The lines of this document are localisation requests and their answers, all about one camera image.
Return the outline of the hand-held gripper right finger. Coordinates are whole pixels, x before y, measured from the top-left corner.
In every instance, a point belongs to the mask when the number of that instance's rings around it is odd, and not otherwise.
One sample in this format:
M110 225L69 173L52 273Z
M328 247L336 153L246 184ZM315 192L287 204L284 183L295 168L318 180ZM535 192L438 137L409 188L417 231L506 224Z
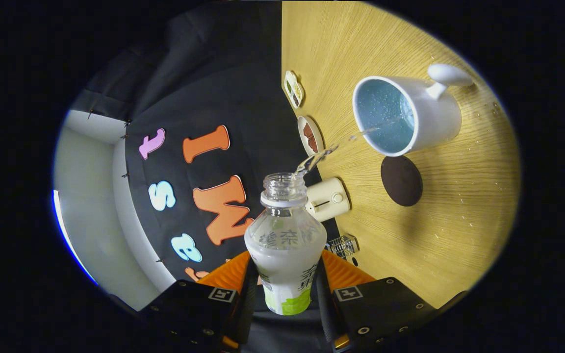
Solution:
M334 353L379 353L437 309L394 277L374 279L323 250L315 272L321 323Z

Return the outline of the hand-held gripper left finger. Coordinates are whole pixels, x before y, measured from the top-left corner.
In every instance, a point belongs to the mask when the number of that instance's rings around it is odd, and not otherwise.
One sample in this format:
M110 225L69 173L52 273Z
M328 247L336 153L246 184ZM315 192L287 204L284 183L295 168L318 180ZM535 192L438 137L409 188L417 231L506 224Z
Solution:
M258 273L244 251L197 282L178 280L140 311L180 353L239 353L248 342Z

